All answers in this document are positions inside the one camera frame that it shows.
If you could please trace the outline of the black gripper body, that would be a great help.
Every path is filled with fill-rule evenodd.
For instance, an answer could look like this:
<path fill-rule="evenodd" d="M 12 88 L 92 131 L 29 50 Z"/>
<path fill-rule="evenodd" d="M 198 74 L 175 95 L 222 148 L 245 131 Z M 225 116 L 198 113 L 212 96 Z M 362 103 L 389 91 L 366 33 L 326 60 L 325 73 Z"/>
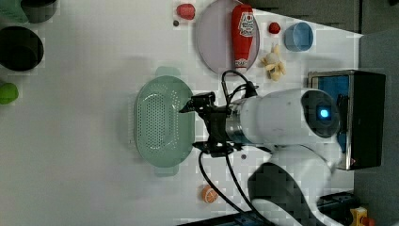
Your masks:
<path fill-rule="evenodd" d="M 231 141 L 226 129 L 226 119 L 230 114 L 230 110 L 225 105 L 207 105 L 203 108 L 200 117 L 204 120 L 208 132 L 206 142 L 209 145 Z"/>

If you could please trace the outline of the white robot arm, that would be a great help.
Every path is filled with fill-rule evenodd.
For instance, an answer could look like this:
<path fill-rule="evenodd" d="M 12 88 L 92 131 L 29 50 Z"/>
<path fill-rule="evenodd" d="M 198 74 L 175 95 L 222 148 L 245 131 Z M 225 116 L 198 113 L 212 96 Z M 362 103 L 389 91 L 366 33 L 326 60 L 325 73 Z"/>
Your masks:
<path fill-rule="evenodd" d="M 270 157 L 247 179 L 249 207 L 275 226 L 343 226 L 317 207 L 341 162 L 336 102 L 319 89 L 286 89 L 215 105 L 212 92 L 192 96 L 181 109 L 203 119 L 208 139 L 193 144 L 212 157 L 244 147 Z"/>

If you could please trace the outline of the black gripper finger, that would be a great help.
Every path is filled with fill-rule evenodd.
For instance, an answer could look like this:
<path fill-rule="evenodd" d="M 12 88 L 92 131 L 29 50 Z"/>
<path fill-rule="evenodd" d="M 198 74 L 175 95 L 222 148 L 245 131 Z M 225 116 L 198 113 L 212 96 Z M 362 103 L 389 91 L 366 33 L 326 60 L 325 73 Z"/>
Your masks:
<path fill-rule="evenodd" d="M 180 110 L 180 113 L 191 111 L 201 111 L 206 107 L 210 107 L 215 102 L 215 94 L 211 92 L 203 92 L 193 95 L 190 100 Z"/>
<path fill-rule="evenodd" d="M 242 145 L 236 143 L 213 143 L 209 141 L 198 141 L 193 146 L 202 152 L 209 154 L 213 158 L 225 157 L 235 151 L 241 151 Z"/>

